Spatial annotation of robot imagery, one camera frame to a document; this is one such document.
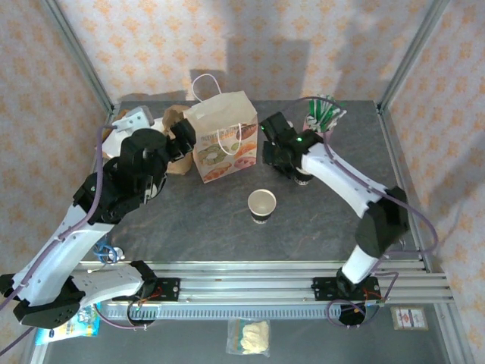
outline paper cup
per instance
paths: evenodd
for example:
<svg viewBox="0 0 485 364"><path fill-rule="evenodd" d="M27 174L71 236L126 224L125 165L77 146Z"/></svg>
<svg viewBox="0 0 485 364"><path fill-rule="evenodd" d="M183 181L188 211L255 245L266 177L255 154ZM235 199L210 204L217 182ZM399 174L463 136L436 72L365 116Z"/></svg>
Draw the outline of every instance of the paper cup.
<svg viewBox="0 0 485 364"><path fill-rule="evenodd" d="M271 191L256 190L249 195L248 206L254 222L264 224L276 208L276 197Z"/></svg>

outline bag handle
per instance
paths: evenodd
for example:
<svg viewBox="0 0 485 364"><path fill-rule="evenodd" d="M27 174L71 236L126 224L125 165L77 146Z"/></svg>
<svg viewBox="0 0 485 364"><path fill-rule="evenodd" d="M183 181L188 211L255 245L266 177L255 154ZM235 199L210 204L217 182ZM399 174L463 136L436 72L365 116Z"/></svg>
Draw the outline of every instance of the bag handle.
<svg viewBox="0 0 485 364"><path fill-rule="evenodd" d="M221 87L219 86L219 82L215 79L214 76L212 76L211 74L201 74L200 76L197 76L192 82L192 94L200 102L202 102L202 100L196 95L196 91L194 90L194 85L196 84L197 80L199 80L200 78L203 78L204 76L209 76L212 80L214 80L215 86L217 86L217 90L219 91L220 94L222 93ZM219 147L222 149L222 151L227 155L235 155L238 153L239 148L241 148L241 141L243 140L243 131L241 130L242 129L241 123L239 123L238 125L239 125L239 145L234 153L229 153L226 149L224 149L224 147L221 144L221 138L219 137L219 129L217 129L217 142L219 143Z"/></svg>
<svg viewBox="0 0 485 364"><path fill-rule="evenodd" d="M194 95L194 97L196 99L198 99L200 102L202 102L202 100L196 95L196 91L194 91L194 85L196 84L197 80L200 79L200 78L203 78L204 76L209 76L212 80L214 80L215 82L215 86L217 86L217 89L219 90L219 93L222 93L221 91L221 88L219 87L219 82L215 79L214 76L212 76L211 74L201 74L200 76L197 76L194 81L192 82L192 94Z"/></svg>
<svg viewBox="0 0 485 364"><path fill-rule="evenodd" d="M241 123L239 125L239 145L237 146L237 149L234 153L229 153L226 149L221 144L221 139L219 138L219 129L217 129L217 142L219 143L219 147L222 149L224 153L227 155L236 155L239 151L239 148L241 148L241 140L243 140L243 131L241 130Z"/></svg>

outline patterned wallpaper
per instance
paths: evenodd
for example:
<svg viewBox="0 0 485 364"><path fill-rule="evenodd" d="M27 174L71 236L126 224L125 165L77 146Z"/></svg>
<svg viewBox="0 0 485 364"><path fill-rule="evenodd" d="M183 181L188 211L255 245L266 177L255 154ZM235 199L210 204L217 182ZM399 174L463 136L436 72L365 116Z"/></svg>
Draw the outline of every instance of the patterned wallpaper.
<svg viewBox="0 0 485 364"><path fill-rule="evenodd" d="M250 99L378 100L431 2L59 0L114 101L193 99L206 71Z"/></svg>
<svg viewBox="0 0 485 364"><path fill-rule="evenodd" d="M58 226L92 163L105 113L39 0L0 2L0 274L23 268ZM25 330L0 314L0 349ZM20 361L22 346L2 357Z"/></svg>
<svg viewBox="0 0 485 364"><path fill-rule="evenodd" d="M477 363L485 357L484 107L485 2L452 0L391 112Z"/></svg>

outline small card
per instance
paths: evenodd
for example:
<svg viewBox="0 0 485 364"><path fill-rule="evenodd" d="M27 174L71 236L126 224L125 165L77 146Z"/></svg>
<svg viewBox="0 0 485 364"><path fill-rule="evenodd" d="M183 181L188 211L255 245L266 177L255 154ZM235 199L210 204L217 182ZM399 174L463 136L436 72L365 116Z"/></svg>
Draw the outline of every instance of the small card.
<svg viewBox="0 0 485 364"><path fill-rule="evenodd" d="M394 329L427 330L424 307L391 307Z"/></svg>

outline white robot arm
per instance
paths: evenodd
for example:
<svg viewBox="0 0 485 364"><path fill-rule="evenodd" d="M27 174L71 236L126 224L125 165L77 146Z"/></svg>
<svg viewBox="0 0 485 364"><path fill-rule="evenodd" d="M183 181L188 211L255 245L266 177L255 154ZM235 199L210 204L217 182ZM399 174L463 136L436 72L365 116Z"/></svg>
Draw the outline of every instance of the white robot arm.
<svg viewBox="0 0 485 364"><path fill-rule="evenodd" d="M357 171L314 131L297 134L280 112L262 121L261 129L268 139L263 148L265 163L299 184L307 184L315 176L361 219L355 232L357 245L337 272L338 288L348 296L369 276L386 249L408 230L407 211L384 198L389 195L406 202L405 192L398 187L388 189Z"/></svg>
<svg viewBox="0 0 485 364"><path fill-rule="evenodd" d="M156 288L156 276L143 262L71 276L94 244L128 212L160 193L168 163L192 151L196 134L187 120L171 128L173 140L149 129L151 121L148 109L140 107L114 123L130 136L121 143L119 157L110 159L103 167L101 198L88 222L64 237L67 229L87 217L95 200L97 173L89 175L75 193L74 203L61 225L32 261L15 275L0 276L0 292L5 297L18 292L14 299L20 302L14 314L21 324L55 328L89 304L141 294L142 288L143 294L149 296ZM28 283L22 284L34 264L36 270Z"/></svg>
<svg viewBox="0 0 485 364"><path fill-rule="evenodd" d="M160 193L168 162L182 158L195 144L195 132L187 120L171 128L176 139L169 140L162 133L143 127L151 120L148 110L141 108L137 112L130 112L127 119L118 122L121 130L132 128L130 133L133 133L122 142L120 156L111 159L103 168L101 199L89 223L72 232L49 252L29 284L23 286L15 297L20 302L14 314L23 325L55 328L89 304L135 294L145 298L157 288L157 277L141 261L112 271L71 276L78 262L99 239L128 212ZM137 115L145 122L140 122ZM322 180L361 218L355 234L357 246L337 272L335 287L332 287L340 298L348 298L368 279L387 247L407 231L407 212L381 196L387 193L405 201L404 192L398 187L388 190L355 170L324 145L315 132L306 130L297 134L281 113L262 121L261 129L269 140L264 142L264 162L300 183L307 182L312 176ZM368 188L335 166L336 161L364 180ZM15 275L0 276L0 292L4 296L22 285L34 262L62 231L86 217L94 200L96 178L96 174L87 177L74 195L74 204L68 209L61 226L29 265Z"/></svg>

